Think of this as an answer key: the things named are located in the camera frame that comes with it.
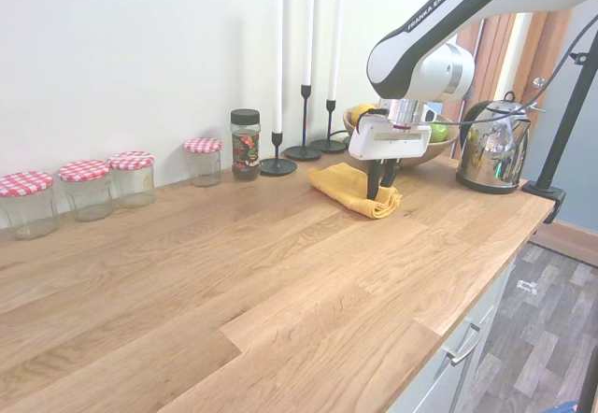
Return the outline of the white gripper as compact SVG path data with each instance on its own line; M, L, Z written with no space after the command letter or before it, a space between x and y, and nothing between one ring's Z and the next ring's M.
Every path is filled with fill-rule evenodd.
M431 127L427 124L402 129L382 116L362 117L351 135L349 155L360 161L370 161L367 198L377 198L379 182L381 187L391 187L396 178L397 159L421 157L429 146L430 138Z

